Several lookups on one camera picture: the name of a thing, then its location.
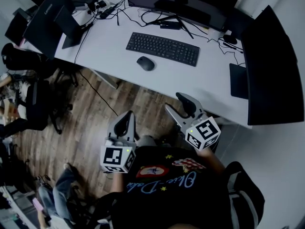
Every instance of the black cable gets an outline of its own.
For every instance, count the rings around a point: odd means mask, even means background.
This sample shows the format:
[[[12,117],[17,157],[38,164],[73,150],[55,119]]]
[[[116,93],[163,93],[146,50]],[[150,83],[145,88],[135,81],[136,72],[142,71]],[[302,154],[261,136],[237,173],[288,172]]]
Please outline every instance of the black cable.
[[[83,25],[86,25],[86,24],[88,24],[92,19],[94,19],[95,18],[95,13],[93,12],[93,15],[92,15],[92,17],[86,22],[86,23],[84,23]]]
[[[236,47],[235,45],[232,45],[232,44],[230,44],[230,43],[228,43],[228,42],[226,42],[225,40],[223,40],[223,39],[220,39],[221,41],[223,41],[223,42],[225,42],[225,43],[227,43],[227,44],[229,44],[230,46],[232,46],[232,47],[235,47],[235,48],[238,48],[238,49],[240,49],[240,50],[243,50],[242,48],[239,48],[239,47]]]
[[[127,15],[127,13],[125,13],[123,10],[121,10],[121,9],[118,9],[118,10],[122,11],[122,12],[129,18],[130,21],[136,22],[139,26],[141,26],[141,27],[147,26],[147,25],[141,25],[138,21],[132,20],[132,19]]]
[[[194,34],[194,33],[191,33],[191,34],[194,35],[194,36],[199,36],[199,37],[206,38],[206,39],[208,40],[207,42],[210,42],[210,41],[215,41],[215,42],[217,42],[217,43],[218,43],[218,47],[219,47],[219,49],[221,50],[221,52],[222,52],[224,55],[226,55],[228,52],[233,53],[234,58],[235,58],[235,60],[236,60],[236,62],[237,62],[237,65],[239,65],[239,64],[238,64],[238,61],[237,61],[237,58],[236,58],[236,56],[235,56],[235,52],[231,52],[231,51],[224,52],[224,51],[221,49],[221,45],[220,45],[220,42],[219,42],[219,40],[220,40],[221,38],[219,38],[219,39],[216,41],[215,39],[209,39],[209,38],[207,38],[207,37],[205,37],[205,36],[197,35],[197,34]]]
[[[117,4],[115,4],[115,6],[117,6],[118,4],[118,7],[117,7],[117,9],[116,9],[116,11],[119,9],[119,7],[120,6],[122,6],[123,5],[123,2],[124,2],[124,9],[123,10],[126,10],[126,9],[129,9],[129,8],[131,8],[131,7],[125,7],[125,0],[121,0],[121,1],[119,1]],[[115,16],[117,16],[117,14],[118,14],[118,12],[116,13],[116,14],[109,14],[109,15],[113,15],[111,18],[105,18],[105,19],[101,19],[101,18],[97,18],[96,16],[95,16],[95,19],[97,19],[97,20],[111,20],[111,19],[113,19]]]
[[[100,96],[100,98],[108,105],[108,107],[116,114],[116,116],[118,116],[118,114],[114,111],[114,109],[112,109],[110,107],[110,105],[107,103],[107,101],[105,99],[103,99],[103,97],[99,94],[99,92],[90,84],[90,82],[88,81],[88,79],[86,77],[83,76],[83,74],[81,73],[81,71],[79,70],[81,76],[88,82],[88,84],[90,85],[90,87],[97,93],[98,96]]]
[[[145,24],[147,24],[147,22],[144,21],[143,16],[144,16],[145,14],[150,13],[150,12],[157,12],[157,11],[158,11],[158,10],[150,10],[150,11],[144,12],[144,13],[141,15],[141,20],[142,20]],[[163,14],[163,12],[161,11],[159,17],[158,17],[157,19],[153,20],[153,21],[157,21],[158,19],[160,19],[160,17],[162,16],[162,14]]]
[[[90,29],[91,29],[91,28],[89,28],[89,29],[87,30],[87,33],[86,33],[84,39],[83,39],[82,42],[81,42],[81,45],[80,45],[80,47],[79,47],[79,49],[78,49],[78,51],[77,51],[77,53],[76,53],[75,59],[74,59],[74,64],[76,64],[77,56],[78,56],[78,54],[79,54],[79,52],[80,52],[80,50],[81,50],[81,46],[82,46],[82,44],[84,43],[84,41],[85,41],[85,39],[86,39],[86,37],[87,37],[87,35],[88,35]],[[106,101],[105,99],[103,99],[103,97],[99,94],[99,92],[90,84],[90,82],[88,81],[88,79],[87,79],[86,77],[83,76],[83,74],[81,73],[80,70],[79,70],[79,72],[80,72],[81,76],[88,82],[88,84],[90,85],[90,87],[98,94],[98,96],[100,96],[100,98],[108,105],[108,107],[111,108],[110,105],[107,103],[107,101]]]
[[[197,35],[197,34],[194,34],[194,33],[191,33],[191,32],[190,32],[190,34],[192,34],[192,35],[194,35],[194,36],[199,36],[199,37],[202,37],[202,38],[206,38],[206,39],[208,40],[208,42],[210,41],[210,39],[207,38],[207,37],[205,37],[205,36]]]
[[[186,23],[189,23],[190,25],[192,25],[192,26],[194,26],[194,27],[196,27],[198,30],[200,30],[203,34],[208,34],[208,33],[205,33],[203,30],[201,30],[198,26],[196,26],[195,24],[193,24],[193,23],[191,23],[191,22],[189,22],[189,21],[186,21],[186,20],[184,20],[184,19],[181,19],[182,21],[184,21],[184,22],[186,22]]]
[[[79,49],[78,49],[78,51],[77,51],[77,54],[76,54],[76,56],[75,56],[75,59],[74,59],[74,64],[76,64],[77,56],[78,56],[78,54],[79,54],[79,52],[80,52],[80,50],[81,50],[81,46],[82,46],[82,44],[84,43],[84,41],[85,41],[85,39],[86,39],[86,37],[87,37],[87,35],[88,35],[90,29],[87,30],[86,35],[85,35],[84,39],[83,39],[82,42],[81,42],[81,45],[80,45],[80,47],[79,47]]]

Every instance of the jeans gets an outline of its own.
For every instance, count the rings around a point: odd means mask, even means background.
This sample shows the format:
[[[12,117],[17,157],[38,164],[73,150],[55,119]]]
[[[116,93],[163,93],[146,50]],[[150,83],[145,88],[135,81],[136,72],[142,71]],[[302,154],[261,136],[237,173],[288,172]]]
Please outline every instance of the jeans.
[[[58,179],[53,191],[46,187],[38,189],[39,196],[42,199],[44,208],[49,216],[58,216],[62,219],[72,221],[71,214],[67,208],[67,198],[69,197],[71,184],[75,181],[73,172],[65,169]]]

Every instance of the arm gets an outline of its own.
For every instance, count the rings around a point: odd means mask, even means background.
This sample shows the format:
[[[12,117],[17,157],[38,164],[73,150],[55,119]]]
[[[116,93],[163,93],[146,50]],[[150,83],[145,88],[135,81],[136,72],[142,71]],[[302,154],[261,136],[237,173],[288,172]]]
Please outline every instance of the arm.
[[[124,179],[122,173],[114,173],[110,192],[121,193],[124,191]]]
[[[46,224],[42,211],[37,210],[37,213],[38,213],[38,221],[39,221],[40,227],[42,229],[48,228],[48,225]]]
[[[211,149],[205,148],[201,151],[196,151],[197,155],[202,159],[204,164],[211,170],[213,170],[216,174],[221,175],[225,167],[221,163],[221,161],[216,157],[216,155],[211,151]]]

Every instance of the chair backrest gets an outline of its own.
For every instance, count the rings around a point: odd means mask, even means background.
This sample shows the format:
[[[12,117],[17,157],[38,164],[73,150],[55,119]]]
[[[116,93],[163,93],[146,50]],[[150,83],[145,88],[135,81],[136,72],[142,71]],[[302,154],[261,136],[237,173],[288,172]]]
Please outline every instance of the chair backrest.
[[[37,53],[16,49],[12,43],[8,43],[3,47],[1,56],[6,67],[13,71],[38,71],[41,65],[41,60]]]
[[[48,81],[38,81],[28,88],[26,99],[27,119],[45,128],[51,111],[52,93]]]

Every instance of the black office chair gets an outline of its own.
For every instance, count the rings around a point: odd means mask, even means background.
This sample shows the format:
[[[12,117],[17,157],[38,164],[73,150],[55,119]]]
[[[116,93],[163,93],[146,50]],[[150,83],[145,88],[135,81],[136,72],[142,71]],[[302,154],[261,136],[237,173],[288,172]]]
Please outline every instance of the black office chair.
[[[64,110],[61,110],[55,105],[56,101],[57,99],[54,92],[51,91],[48,81],[38,81],[29,86],[26,102],[19,98],[19,92],[17,91],[16,105],[21,104],[26,107],[27,119],[19,118],[6,126],[0,126],[0,138],[4,139],[27,129],[42,131],[48,125],[49,117],[56,132],[61,134],[62,130],[57,127],[56,118],[65,110],[71,110],[72,105],[63,105]]]
[[[78,86],[75,74],[78,68],[73,63],[60,59],[49,60],[43,54],[16,49],[12,43],[7,43],[3,47],[1,55],[3,63],[9,70],[33,70],[40,79],[47,79],[59,69],[60,71],[57,74],[54,84],[56,84],[60,77],[65,74],[70,77],[70,80],[75,87]]]

